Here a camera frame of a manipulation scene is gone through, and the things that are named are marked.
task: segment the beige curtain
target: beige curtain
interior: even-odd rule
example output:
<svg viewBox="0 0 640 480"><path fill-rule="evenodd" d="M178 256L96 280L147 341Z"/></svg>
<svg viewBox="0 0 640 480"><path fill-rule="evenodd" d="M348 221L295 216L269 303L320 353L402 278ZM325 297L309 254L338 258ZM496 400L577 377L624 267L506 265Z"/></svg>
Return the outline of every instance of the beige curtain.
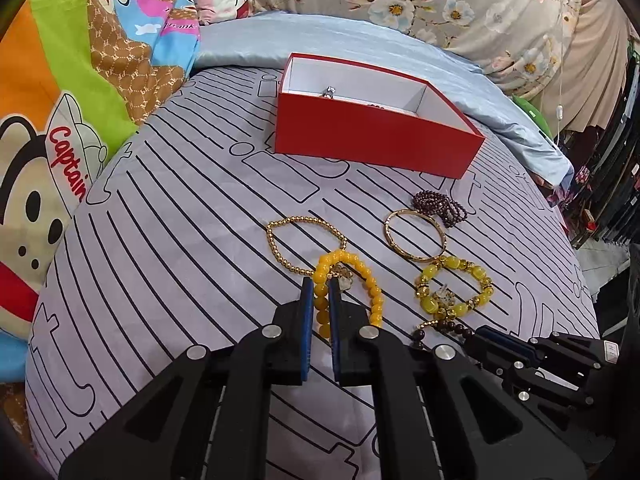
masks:
<svg viewBox="0 0 640 480"><path fill-rule="evenodd" d="M625 85L630 32L617 0L582 0L562 70L531 101L554 135L564 128L583 132L587 126L607 127ZM556 119L559 104L561 121Z"/></svg>

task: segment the green object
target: green object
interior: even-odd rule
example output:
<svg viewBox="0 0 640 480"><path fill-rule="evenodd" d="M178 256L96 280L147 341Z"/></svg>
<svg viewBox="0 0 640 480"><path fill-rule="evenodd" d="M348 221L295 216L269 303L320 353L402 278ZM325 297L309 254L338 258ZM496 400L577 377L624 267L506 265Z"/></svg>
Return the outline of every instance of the green object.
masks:
<svg viewBox="0 0 640 480"><path fill-rule="evenodd" d="M516 103L520 108L524 110L524 112L531 117L533 122L536 123L536 126L542 130L542 132L549 138L553 139L554 136L551 134L551 129L549 125L546 123L545 118L542 116L540 111L533 106L529 101L523 99L522 97L511 96L511 99L514 103Z"/></svg>
<svg viewBox="0 0 640 480"><path fill-rule="evenodd" d="M108 147L105 163L138 128L116 88L91 61L87 0L30 0L47 62L60 89L71 93L83 119Z"/></svg>

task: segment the ring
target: ring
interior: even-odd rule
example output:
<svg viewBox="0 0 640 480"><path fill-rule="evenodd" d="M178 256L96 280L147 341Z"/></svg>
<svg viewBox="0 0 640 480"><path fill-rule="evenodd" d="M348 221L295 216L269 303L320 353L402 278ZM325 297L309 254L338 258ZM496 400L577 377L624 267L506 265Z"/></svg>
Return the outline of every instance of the ring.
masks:
<svg viewBox="0 0 640 480"><path fill-rule="evenodd" d="M408 253L402 247L400 247L398 244L396 244L396 242L394 241L394 239L391 236L390 222L391 222L391 219L394 216L400 216L400 215L419 216L420 218L422 218L423 220L426 220L432 226L434 226L436 228L436 231L440 235L440 245L442 246L442 250L440 251L440 254L438 254L437 256L430 256L428 258L424 257L424 256L415 256L414 254ZM400 256L404 256L405 258L408 258L409 260L413 260L414 262L431 263L431 262L435 261L437 258L439 258L440 256L442 256L444 254L444 251L447 249L447 235L442 230L442 227L440 227L440 224L438 224L432 217L427 216L427 215L425 215L423 213L420 213L418 211L414 211L412 209L401 209L399 211L393 211L388 217L386 217L386 220L385 220L385 237L386 237L386 241L389 242L389 245L393 248L393 250L396 253L400 254Z"/></svg>
<svg viewBox="0 0 640 480"><path fill-rule="evenodd" d="M324 92L322 92L322 97L326 97L327 99L333 99L335 94L335 88L332 86L328 86Z"/></svg>

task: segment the bedsheet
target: bedsheet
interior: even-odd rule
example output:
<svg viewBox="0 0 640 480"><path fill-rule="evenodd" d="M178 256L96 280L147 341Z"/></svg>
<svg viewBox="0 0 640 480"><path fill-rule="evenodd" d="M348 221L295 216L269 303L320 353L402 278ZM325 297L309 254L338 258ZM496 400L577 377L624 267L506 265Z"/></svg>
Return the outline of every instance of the bedsheet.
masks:
<svg viewBox="0 0 640 480"><path fill-rule="evenodd" d="M264 226L290 215L323 218L372 268L385 328L407 341L425 317L414 297L421 266L385 241L383 221L411 195L437 190L467 221L448 230L451 253L483 264L492 301L461 320L522 339L552 330L598 336L590 295L566 236L524 168L487 140L460 180L273 153L279 70L223 67L194 76L114 156L80 205L40 295L27 358L34 444L52 472L119 407L191 344L217 349L270 322L302 279L274 260ZM408 250L438 235L398 220ZM336 240L303 224L275 232L282 254L309 267ZM444 271L463 299L468 274ZM357 281L346 293L366 303ZM429 330L429 347L452 339ZM334 383L330 349L314 334L301 388L271 396L267 478L377 479L368 388Z"/></svg>
<svg viewBox="0 0 640 480"><path fill-rule="evenodd" d="M430 81L466 115L496 133L520 163L553 186L574 174L542 134L482 69L397 30L333 16L265 12L250 20L203 27L196 69L244 65L284 68L292 52L340 57L383 66Z"/></svg>

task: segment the gold bangle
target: gold bangle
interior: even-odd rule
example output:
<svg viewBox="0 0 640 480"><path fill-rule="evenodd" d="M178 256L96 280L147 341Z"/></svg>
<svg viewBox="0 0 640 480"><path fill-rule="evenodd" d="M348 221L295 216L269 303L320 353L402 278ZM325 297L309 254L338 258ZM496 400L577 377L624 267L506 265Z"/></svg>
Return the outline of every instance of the gold bangle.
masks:
<svg viewBox="0 0 640 480"><path fill-rule="evenodd" d="M334 226L329 224L329 222L325 222L324 220L320 220L320 219L315 218L313 216L289 216L288 218L284 218L282 220L278 220L278 221L275 221L275 222L269 222L267 224L267 241L269 242L269 247L271 248L271 252L273 253L273 257L277 260L277 262L279 264L281 264L283 267L285 267L287 270L290 270L291 272L295 272L296 274L302 274L303 276L313 276L314 275L313 270L302 269L301 267L296 267L293 264L291 264L290 262L288 262L285 259L285 257L282 256L282 254L280 254L280 251L278 250L278 247L276 245L276 240L275 240L275 237L273 235L274 228L281 227L283 225L294 223L294 222L306 222L308 224L319 225L320 227L322 227L322 228L326 229L327 231L329 231L336 238L338 238L338 240L340 240L340 248L342 250L345 250L345 248L347 247L347 241L348 240L347 240L347 237L345 235L343 235L340 231L338 231L338 229L336 229ZM329 272L327 274L328 278L333 278L334 276L338 276L338 274L334 273L334 272Z"/></svg>
<svg viewBox="0 0 640 480"><path fill-rule="evenodd" d="M436 256L429 256L429 257L415 256L414 254L408 253L402 247L396 244L396 242L391 236L390 222L394 216L400 216L400 215L419 216L420 218L422 218L423 220L426 220L432 226L434 226L436 228L436 231L440 235L440 244L442 246L442 250L440 251L440 253ZM414 262L427 262L427 263L434 262L439 257L441 257L444 254L445 250L447 249L447 235L442 230L442 227L440 227L440 224L438 224L432 217L425 215L423 213L420 213L418 211L414 211L412 209L401 209L400 211L393 211L388 217L386 217L385 237L386 237L386 241L389 242L389 245L393 248L393 250L396 253L400 254L400 256L404 256L405 258L408 258L409 260L413 260Z"/></svg>

